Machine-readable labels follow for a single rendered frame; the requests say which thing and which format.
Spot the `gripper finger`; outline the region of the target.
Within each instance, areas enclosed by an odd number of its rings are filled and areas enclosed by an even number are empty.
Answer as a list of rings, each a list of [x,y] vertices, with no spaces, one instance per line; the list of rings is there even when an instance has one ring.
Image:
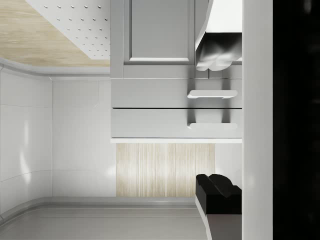
[[[229,178],[198,174],[195,204],[208,240],[242,240],[242,190]]]
[[[222,71],[242,60],[243,0],[209,0],[195,40],[198,71]]]

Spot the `white cabinet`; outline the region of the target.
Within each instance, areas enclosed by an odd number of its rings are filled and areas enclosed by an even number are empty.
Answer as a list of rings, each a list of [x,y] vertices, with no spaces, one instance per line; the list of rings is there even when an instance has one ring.
[[[242,60],[196,70],[209,0],[111,0],[111,140],[241,143]]]

